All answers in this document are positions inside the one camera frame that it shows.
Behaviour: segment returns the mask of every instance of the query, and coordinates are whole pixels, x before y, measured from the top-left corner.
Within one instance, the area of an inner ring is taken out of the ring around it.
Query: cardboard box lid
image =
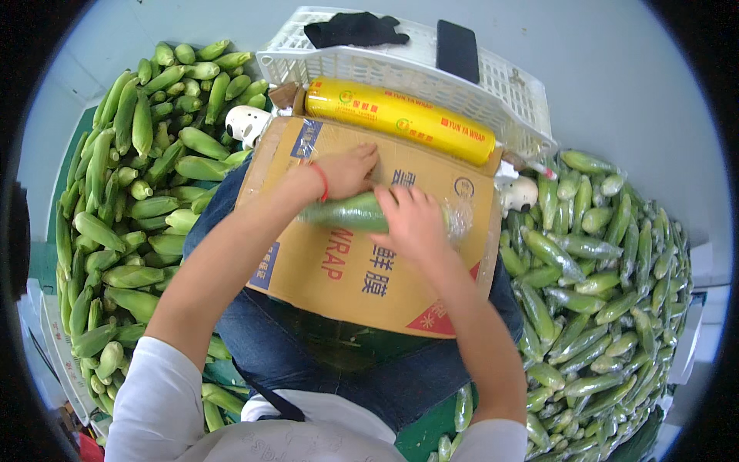
[[[472,227],[458,247],[487,296],[500,230],[493,180],[423,147],[339,123],[276,118],[257,146],[236,207],[273,187],[302,158],[344,152],[360,142],[378,144],[380,160],[372,174],[377,183],[415,184],[440,203],[472,205]],[[412,335],[454,337],[443,306],[416,270],[362,232],[293,221],[247,287],[332,319]]]

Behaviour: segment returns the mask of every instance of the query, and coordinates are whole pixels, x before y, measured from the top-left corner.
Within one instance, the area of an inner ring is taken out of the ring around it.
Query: green mat
[[[59,173],[61,179],[67,178],[69,163],[82,132],[89,131],[92,127],[95,109],[92,107],[82,114],[61,166]],[[54,203],[59,200],[65,188],[66,181],[59,181],[54,191]],[[55,267],[55,210],[52,207],[47,241],[31,243],[29,277],[38,279],[47,293],[55,293]],[[286,304],[283,305],[282,314],[295,327],[298,335],[307,342],[311,353],[321,363],[341,370],[364,369],[416,350],[429,342],[429,339],[421,337],[326,319]],[[206,379],[221,384],[246,386],[230,361],[207,364],[203,375]],[[455,402],[455,397],[452,396],[398,435],[395,445],[410,462],[425,462],[429,453],[437,449],[441,435],[446,433],[450,438],[454,437]],[[238,415],[230,413],[227,415],[239,421]]]

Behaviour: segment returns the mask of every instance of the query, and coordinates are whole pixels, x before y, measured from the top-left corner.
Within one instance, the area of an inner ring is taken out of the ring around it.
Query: hand
[[[369,175],[378,158],[376,144],[360,143],[351,151],[318,159],[316,164],[326,174],[328,197],[344,199],[372,189]]]
[[[392,194],[378,186],[375,196],[389,228],[389,234],[370,235],[375,244],[414,262],[421,270],[438,265],[450,252],[454,253],[446,236],[441,207],[434,197],[416,187],[400,186],[393,186]]]

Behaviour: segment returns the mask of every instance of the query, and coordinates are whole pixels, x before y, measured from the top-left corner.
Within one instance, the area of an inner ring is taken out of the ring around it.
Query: forearm
[[[146,335],[177,348],[200,369],[216,322],[292,219],[323,192],[308,167],[231,212],[195,248],[162,295]]]
[[[428,265],[426,273],[452,321],[462,360],[477,385],[480,405],[474,421],[508,418],[525,423],[525,374],[508,328],[480,295],[462,259],[449,249],[442,260]]]

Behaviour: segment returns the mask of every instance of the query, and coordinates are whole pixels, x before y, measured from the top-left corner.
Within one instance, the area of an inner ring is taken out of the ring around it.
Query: blue jeans
[[[185,239],[185,258],[233,211],[248,163],[246,160],[221,183]],[[518,342],[522,316],[500,257],[489,299]],[[238,371],[269,390],[336,394],[372,411],[400,432],[470,382],[453,339],[429,341],[419,350],[358,373],[327,369],[308,353],[292,327],[281,319],[280,310],[284,310],[284,305],[245,288],[217,324]]]

